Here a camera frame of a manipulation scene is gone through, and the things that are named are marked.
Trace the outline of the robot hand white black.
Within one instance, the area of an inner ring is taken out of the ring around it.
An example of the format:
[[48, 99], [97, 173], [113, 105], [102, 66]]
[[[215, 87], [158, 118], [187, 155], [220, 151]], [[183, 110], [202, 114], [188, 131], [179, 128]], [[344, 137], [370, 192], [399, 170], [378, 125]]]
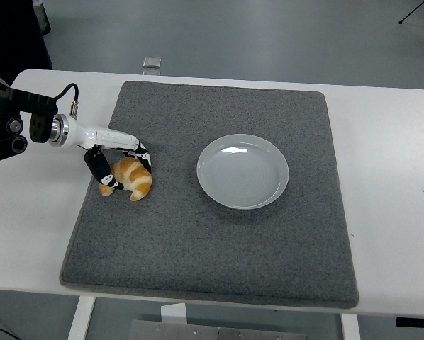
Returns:
[[81, 125], [73, 118], [68, 118], [67, 122], [60, 137], [65, 137], [65, 146], [77, 145], [87, 150], [84, 160], [99, 184], [110, 189], [124, 189], [124, 182], [112, 174], [103, 148], [121, 150], [127, 158], [137, 159], [151, 174], [150, 154], [138, 138], [104, 127]]

